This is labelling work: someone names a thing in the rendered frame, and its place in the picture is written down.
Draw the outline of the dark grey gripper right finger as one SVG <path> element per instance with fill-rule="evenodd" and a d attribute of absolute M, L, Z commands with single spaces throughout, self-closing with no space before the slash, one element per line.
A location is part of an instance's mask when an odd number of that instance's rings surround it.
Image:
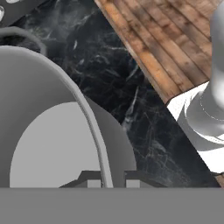
<path fill-rule="evenodd" d="M 126 188 L 165 188 L 164 185 L 149 178 L 143 171 L 126 171 L 124 177 Z"/>

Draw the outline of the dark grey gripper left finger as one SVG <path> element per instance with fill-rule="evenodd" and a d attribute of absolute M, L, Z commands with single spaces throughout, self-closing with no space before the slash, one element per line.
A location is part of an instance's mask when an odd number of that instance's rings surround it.
<path fill-rule="evenodd" d="M 102 188 L 100 171 L 82 171 L 80 176 L 61 186 L 61 188 Z"/>

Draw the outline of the grey metal pot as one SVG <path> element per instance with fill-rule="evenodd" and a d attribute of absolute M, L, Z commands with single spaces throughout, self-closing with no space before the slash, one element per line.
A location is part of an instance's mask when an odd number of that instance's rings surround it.
<path fill-rule="evenodd" d="M 123 188 L 137 164 L 120 123 L 47 58 L 40 39 L 15 26 L 0 28 L 4 36 L 39 50 L 0 45 L 0 187 L 71 187 L 88 174 Z"/>

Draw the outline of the black stove hob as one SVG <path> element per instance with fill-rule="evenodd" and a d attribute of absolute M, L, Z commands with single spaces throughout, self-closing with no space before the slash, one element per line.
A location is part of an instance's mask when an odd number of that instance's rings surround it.
<path fill-rule="evenodd" d="M 0 0 L 0 5 L 4 7 L 4 16 L 3 20 L 0 22 L 0 27 L 12 25 L 45 1 L 46 0 L 20 0 L 20 2 L 17 3 L 7 3 L 6 0 Z"/>

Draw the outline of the silver post on white base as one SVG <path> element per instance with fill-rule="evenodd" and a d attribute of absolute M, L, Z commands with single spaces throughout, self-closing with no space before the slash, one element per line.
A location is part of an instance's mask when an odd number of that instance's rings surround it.
<path fill-rule="evenodd" d="M 210 80 L 172 98 L 174 119 L 211 172 L 224 173 L 224 0 L 210 21 Z"/>

